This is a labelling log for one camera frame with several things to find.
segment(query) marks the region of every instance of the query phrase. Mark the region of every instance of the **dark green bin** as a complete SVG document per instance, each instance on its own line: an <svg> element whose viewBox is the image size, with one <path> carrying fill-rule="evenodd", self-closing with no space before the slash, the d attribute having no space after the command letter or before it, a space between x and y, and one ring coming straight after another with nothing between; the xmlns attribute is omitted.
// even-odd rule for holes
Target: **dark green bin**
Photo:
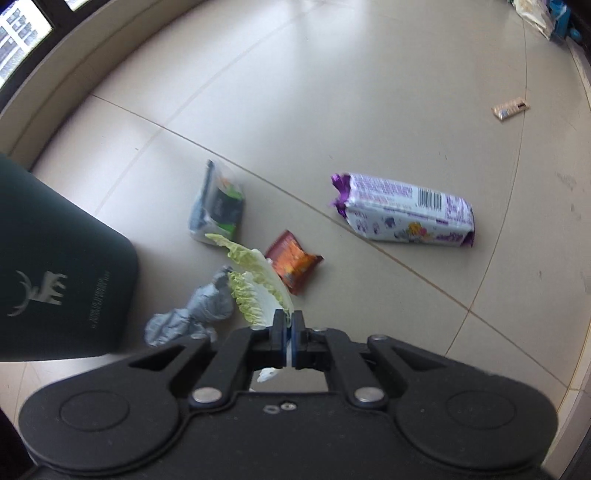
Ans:
<svg viewBox="0 0 591 480"><path fill-rule="evenodd" d="M0 154L0 360L114 351L137 275L129 240Z"/></svg>

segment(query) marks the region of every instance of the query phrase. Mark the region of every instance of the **snack package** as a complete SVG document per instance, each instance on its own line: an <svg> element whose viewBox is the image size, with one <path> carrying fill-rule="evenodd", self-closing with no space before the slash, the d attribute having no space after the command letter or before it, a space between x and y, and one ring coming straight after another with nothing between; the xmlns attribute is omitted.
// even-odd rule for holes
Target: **snack package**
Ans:
<svg viewBox="0 0 591 480"><path fill-rule="evenodd" d="M460 197L394 180L345 173L332 176L333 205L359 234L372 240L473 245L471 205Z"/></svg>
<svg viewBox="0 0 591 480"><path fill-rule="evenodd" d="M511 100L507 103L494 106L492 113L495 114L501 122L506 120L510 116L517 115L519 112L525 112L530 109L530 104L527 103L522 97Z"/></svg>
<svg viewBox="0 0 591 480"><path fill-rule="evenodd" d="M207 161L203 186L189 218L189 231L195 240L212 244L206 233L232 239L242 217L244 195L232 171L221 162Z"/></svg>
<svg viewBox="0 0 591 480"><path fill-rule="evenodd" d="M288 230L269 247L265 257L293 295L300 292L316 265L324 260L319 255L306 253Z"/></svg>

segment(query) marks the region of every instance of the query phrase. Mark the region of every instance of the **clear plastic bag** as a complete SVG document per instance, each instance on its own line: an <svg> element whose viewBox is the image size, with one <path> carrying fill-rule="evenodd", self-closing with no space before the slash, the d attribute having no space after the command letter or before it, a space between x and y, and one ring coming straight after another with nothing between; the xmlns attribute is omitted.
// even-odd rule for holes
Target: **clear plastic bag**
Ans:
<svg viewBox="0 0 591 480"><path fill-rule="evenodd" d="M530 23L548 40L554 30L550 12L542 0L514 0L513 6L517 14Z"/></svg>
<svg viewBox="0 0 591 480"><path fill-rule="evenodd" d="M220 161L207 161L203 186L189 218L189 231L195 240L213 244L206 233L232 239L242 218L244 194L233 171Z"/></svg>

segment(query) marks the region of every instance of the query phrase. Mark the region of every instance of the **white logo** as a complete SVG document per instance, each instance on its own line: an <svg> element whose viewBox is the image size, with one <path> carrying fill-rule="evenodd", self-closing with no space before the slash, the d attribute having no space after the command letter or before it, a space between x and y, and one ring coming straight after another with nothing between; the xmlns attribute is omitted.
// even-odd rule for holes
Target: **white logo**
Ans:
<svg viewBox="0 0 591 480"><path fill-rule="evenodd" d="M31 280L23 272L17 270L17 273L24 279L20 284L25 287L25 300L20 305L14 307L14 312L9 313L9 317L16 317L24 312L31 300L50 303L52 305L61 305L61 300L58 299L62 298L64 294L57 292L56 288L66 289L66 286L60 281L62 278L68 278L66 275L45 272L41 289L39 289L39 287L31 286Z"/></svg>

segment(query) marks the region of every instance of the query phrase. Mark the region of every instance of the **window frame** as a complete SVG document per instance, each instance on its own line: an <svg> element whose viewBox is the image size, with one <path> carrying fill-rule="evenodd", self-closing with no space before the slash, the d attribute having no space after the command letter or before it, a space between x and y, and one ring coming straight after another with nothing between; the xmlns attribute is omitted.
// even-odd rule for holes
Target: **window frame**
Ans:
<svg viewBox="0 0 591 480"><path fill-rule="evenodd" d="M14 0L0 0L4 11ZM29 52L0 87L0 112L35 68L58 43L84 20L111 0L89 0L76 10L71 10L66 0L32 0L51 26L51 31Z"/></svg>

